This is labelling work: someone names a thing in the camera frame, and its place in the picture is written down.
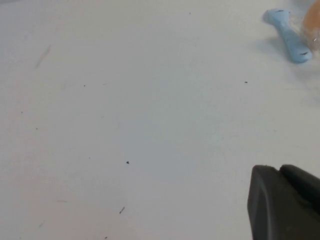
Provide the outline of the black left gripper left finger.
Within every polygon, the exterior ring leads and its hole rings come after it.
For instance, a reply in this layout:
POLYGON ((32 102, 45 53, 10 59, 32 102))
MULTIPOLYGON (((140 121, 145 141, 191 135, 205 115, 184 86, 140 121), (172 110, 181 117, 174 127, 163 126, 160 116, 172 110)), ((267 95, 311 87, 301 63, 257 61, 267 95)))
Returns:
POLYGON ((280 169, 252 168, 247 210, 254 240, 320 238, 320 207, 304 199, 280 169))

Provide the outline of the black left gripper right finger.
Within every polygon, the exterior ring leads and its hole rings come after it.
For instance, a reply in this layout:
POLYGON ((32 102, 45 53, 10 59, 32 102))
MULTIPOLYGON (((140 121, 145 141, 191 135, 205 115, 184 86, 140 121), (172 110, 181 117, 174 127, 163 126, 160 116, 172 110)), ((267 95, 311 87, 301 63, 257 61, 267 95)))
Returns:
POLYGON ((285 164, 280 167, 281 174, 297 190, 297 192, 313 207, 320 206, 320 179, 305 170, 285 164))

